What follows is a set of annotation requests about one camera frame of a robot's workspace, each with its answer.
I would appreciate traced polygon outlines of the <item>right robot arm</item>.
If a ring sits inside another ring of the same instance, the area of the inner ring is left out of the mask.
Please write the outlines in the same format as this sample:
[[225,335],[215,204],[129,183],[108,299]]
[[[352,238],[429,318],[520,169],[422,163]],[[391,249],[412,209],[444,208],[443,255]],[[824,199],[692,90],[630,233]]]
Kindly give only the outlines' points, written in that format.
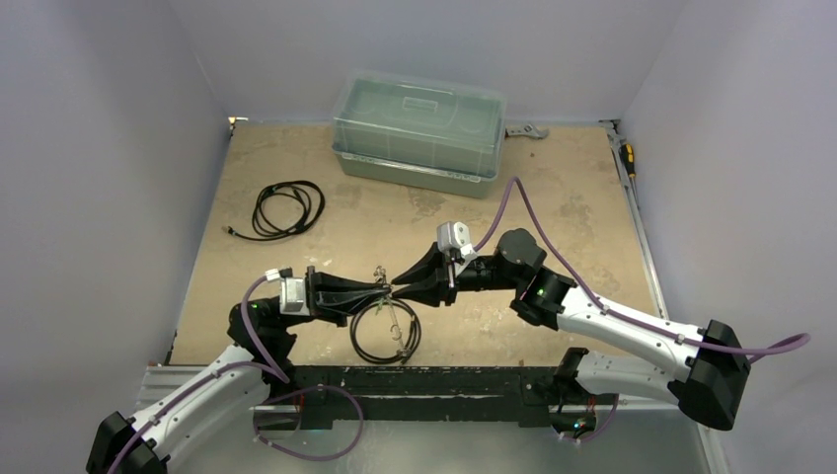
[[625,394],[676,406],[708,428],[733,428],[751,364],[727,324],[700,327],[660,319],[618,304],[545,266],[547,253],[529,231],[504,232],[479,255],[467,226],[447,222],[412,267],[396,276],[396,297],[431,307],[452,305],[466,291],[511,290],[510,309],[526,323],[582,335],[623,351],[567,351],[554,387],[564,400]]

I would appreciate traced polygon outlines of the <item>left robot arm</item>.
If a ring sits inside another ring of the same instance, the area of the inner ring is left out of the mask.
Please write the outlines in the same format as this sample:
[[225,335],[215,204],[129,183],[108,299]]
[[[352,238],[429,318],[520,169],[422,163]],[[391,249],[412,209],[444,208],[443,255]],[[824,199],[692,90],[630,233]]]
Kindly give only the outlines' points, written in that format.
[[85,469],[89,473],[170,473],[205,439],[233,418],[262,404],[290,402],[300,411],[314,393],[336,393],[329,383],[303,387],[289,361],[296,342],[288,329],[325,321],[347,324],[369,303],[388,296],[386,282],[363,282],[309,269],[295,276],[272,269],[231,310],[233,340],[215,361],[169,395],[128,416],[114,412],[97,428]]

